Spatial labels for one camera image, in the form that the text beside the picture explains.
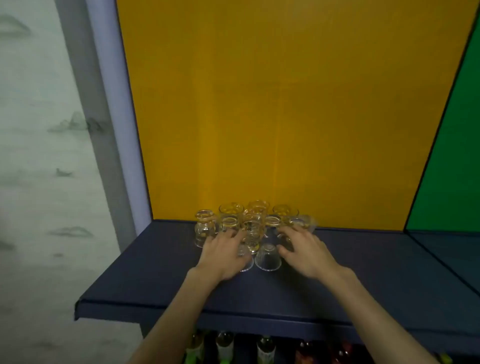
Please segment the hand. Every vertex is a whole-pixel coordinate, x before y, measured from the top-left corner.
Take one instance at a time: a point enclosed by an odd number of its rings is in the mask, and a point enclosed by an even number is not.
[[[300,226],[293,229],[283,226],[278,231],[286,234],[292,241],[294,252],[282,245],[277,245],[278,252],[285,261],[298,272],[309,278],[316,278],[323,284],[342,270],[328,251],[324,242]]]
[[[198,261],[197,268],[207,274],[211,274],[218,282],[230,279],[240,272],[252,259],[251,254],[238,256],[238,248],[245,236],[246,231],[240,231],[232,237],[234,230],[219,232],[213,239],[208,237]]]

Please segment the person's right arm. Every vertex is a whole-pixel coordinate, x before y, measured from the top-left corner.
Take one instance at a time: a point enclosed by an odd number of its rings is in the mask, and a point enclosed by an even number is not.
[[[318,279],[337,298],[376,364],[438,363],[374,300],[355,273],[338,264],[326,245],[302,228],[282,227],[294,252],[280,255],[301,274]]]

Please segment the white label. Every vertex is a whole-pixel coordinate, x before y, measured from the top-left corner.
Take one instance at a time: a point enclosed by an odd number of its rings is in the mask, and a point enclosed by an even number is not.
[[[257,362],[258,364],[273,364],[275,357],[275,349],[272,352],[263,352],[257,345]]]
[[[232,361],[232,359],[233,359],[233,341],[228,346],[219,346],[217,344],[216,347],[218,349],[218,359],[220,361],[222,361],[222,360],[228,360],[229,362]]]
[[[194,352],[197,359],[203,360],[204,359],[204,342],[202,341],[202,343],[200,345],[198,345],[195,349],[188,349],[187,348],[185,350],[185,352],[187,354],[189,354],[191,352]]]

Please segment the shelf surface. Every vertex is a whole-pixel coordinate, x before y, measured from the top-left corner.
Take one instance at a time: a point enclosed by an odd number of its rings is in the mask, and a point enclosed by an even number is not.
[[[477,291],[480,291],[480,235],[411,233]]]
[[[75,317],[152,326],[198,261],[201,249],[193,244],[193,227],[189,222],[152,222],[80,297]],[[410,237],[373,231],[315,233],[424,345],[465,352],[478,342],[480,298]],[[254,266],[222,282],[198,325],[305,339],[341,332],[343,338],[359,341],[330,292],[285,262],[275,272]]]

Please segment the person's left hand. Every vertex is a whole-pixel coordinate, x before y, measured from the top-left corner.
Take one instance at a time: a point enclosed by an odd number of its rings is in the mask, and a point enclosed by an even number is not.
[[[251,254],[238,256],[239,245],[247,233],[240,231],[232,237],[233,234],[234,230],[228,229],[226,232],[219,232],[214,239],[208,237],[197,264],[199,270],[212,274],[219,282],[232,278],[252,258]]]

